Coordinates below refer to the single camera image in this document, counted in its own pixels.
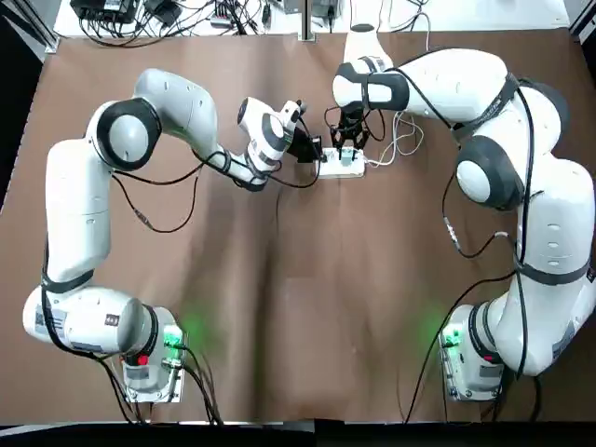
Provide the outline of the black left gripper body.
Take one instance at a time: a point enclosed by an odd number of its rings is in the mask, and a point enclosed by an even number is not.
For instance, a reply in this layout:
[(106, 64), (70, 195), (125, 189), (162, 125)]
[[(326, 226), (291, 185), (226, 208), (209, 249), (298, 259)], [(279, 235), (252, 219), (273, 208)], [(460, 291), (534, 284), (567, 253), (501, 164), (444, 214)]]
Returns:
[(312, 163), (314, 161), (314, 149), (311, 137), (303, 129), (296, 127), (286, 153), (293, 156), (297, 163)]

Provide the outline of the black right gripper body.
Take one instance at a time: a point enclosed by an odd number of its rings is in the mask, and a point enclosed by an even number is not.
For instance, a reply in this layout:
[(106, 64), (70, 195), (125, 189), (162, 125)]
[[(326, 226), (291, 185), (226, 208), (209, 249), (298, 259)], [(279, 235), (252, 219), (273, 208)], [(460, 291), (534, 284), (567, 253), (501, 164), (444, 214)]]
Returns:
[(360, 126), (364, 119), (365, 109), (363, 107), (341, 107), (339, 128), (356, 128)]

